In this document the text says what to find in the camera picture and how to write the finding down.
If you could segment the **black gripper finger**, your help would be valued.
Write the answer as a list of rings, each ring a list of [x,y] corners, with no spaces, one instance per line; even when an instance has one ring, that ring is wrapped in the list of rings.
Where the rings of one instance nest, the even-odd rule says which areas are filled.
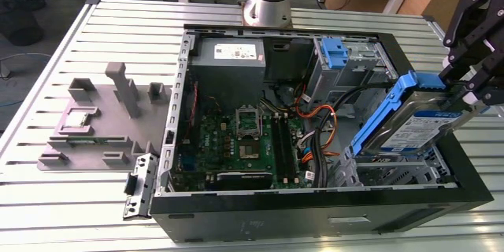
[[[481,86],[502,76],[502,0],[458,0],[443,36],[449,49],[442,81],[458,80],[478,65],[466,82]]]
[[[442,109],[502,104],[502,49],[450,48],[438,77],[449,97]]]

